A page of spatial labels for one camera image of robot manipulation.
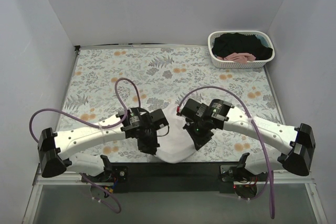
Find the white t shirt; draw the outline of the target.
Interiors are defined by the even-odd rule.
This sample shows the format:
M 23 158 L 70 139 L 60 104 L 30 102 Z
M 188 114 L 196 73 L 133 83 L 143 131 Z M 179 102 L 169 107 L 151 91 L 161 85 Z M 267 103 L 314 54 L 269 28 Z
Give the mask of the white t shirt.
M 162 137 L 158 137 L 160 147 L 154 157 L 166 163 L 179 163 L 196 152 L 194 142 L 187 130 L 183 129 L 186 124 L 185 118 L 176 115 L 176 104 L 169 104 L 163 113 L 169 123 L 169 132 L 167 133 L 167 126 L 160 129 L 157 133 Z

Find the pink garment in basket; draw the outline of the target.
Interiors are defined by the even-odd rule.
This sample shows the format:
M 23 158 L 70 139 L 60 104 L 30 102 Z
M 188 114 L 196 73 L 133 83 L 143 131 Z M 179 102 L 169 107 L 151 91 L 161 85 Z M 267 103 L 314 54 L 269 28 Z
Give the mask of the pink garment in basket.
M 226 57 L 216 56 L 218 60 L 222 61 L 233 61 L 240 64 L 248 64 L 256 60 L 256 57 L 249 53 L 232 53 Z

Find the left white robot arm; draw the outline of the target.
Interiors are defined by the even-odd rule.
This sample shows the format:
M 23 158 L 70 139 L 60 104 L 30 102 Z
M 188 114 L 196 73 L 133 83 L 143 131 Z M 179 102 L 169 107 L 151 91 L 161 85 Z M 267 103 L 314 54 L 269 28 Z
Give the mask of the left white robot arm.
M 148 112 L 130 108 L 92 126 L 58 132 L 44 129 L 38 142 L 41 175 L 51 178 L 64 172 L 76 172 L 106 182 L 112 175 L 110 161 L 104 155 L 85 154 L 85 150 L 134 138 L 140 152 L 155 155 L 160 147 L 157 131 L 167 126 L 169 123 L 161 109 Z

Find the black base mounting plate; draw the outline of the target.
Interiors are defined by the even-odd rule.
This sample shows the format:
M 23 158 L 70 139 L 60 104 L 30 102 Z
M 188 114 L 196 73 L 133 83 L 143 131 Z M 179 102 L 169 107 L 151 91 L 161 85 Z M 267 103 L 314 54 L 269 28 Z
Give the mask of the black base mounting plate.
M 116 182 L 115 193 L 216 191 L 233 194 L 234 181 L 224 173 L 237 162 L 112 163 L 111 170 L 89 180 L 100 185 Z

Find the floral table mat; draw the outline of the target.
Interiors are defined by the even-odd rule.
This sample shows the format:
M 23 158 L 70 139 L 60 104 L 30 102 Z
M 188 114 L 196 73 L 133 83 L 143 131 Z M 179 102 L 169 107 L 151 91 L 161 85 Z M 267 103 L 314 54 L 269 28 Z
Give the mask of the floral table mat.
M 213 65 L 206 47 L 113 48 L 80 51 L 63 111 L 61 131 L 102 121 L 122 109 L 141 106 L 148 111 L 178 105 L 191 98 L 209 104 L 221 99 L 254 117 L 275 123 L 282 119 L 263 68 L 221 69 Z M 141 153 L 135 139 L 113 141 L 87 149 L 112 162 L 160 162 Z M 243 153 L 262 155 L 258 140 L 222 130 L 184 162 L 237 161 Z

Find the black garment in basket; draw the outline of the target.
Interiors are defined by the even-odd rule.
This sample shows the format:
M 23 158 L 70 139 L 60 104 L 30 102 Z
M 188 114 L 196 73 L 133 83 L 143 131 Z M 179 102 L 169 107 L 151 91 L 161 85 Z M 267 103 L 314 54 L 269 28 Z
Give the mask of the black garment in basket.
M 273 49 L 263 46 L 255 35 L 226 33 L 215 38 L 212 47 L 215 57 L 226 57 L 235 52 L 252 54 L 256 60 L 267 60 L 272 56 Z

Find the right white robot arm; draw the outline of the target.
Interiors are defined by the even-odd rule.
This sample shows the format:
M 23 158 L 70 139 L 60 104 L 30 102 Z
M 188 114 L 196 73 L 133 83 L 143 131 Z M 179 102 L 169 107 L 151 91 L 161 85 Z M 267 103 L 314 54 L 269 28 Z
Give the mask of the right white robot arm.
M 177 108 L 177 115 L 185 117 L 187 123 L 183 128 L 197 150 L 210 141 L 213 130 L 239 133 L 275 148 L 262 158 L 243 154 L 236 168 L 242 180 L 251 180 L 269 170 L 284 169 L 298 176 L 310 173 L 316 142 L 312 127 L 307 124 L 294 127 L 250 118 L 243 110 L 220 99 L 212 100 L 210 105 L 188 99 L 183 108 Z

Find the white plastic laundry basket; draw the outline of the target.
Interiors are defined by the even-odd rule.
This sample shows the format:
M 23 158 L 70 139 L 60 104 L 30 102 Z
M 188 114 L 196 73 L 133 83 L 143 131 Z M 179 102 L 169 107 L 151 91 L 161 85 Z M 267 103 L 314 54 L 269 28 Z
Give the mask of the white plastic laundry basket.
M 260 68 L 275 57 L 270 38 L 260 31 L 215 31 L 207 42 L 211 61 L 218 68 Z

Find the blue garment in basket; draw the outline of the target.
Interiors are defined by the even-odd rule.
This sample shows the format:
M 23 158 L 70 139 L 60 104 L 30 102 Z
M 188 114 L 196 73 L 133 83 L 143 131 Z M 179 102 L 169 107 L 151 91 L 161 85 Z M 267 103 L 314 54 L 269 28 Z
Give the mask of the blue garment in basket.
M 260 40 L 263 46 L 269 47 L 268 40 L 264 36 L 257 35 L 257 38 Z

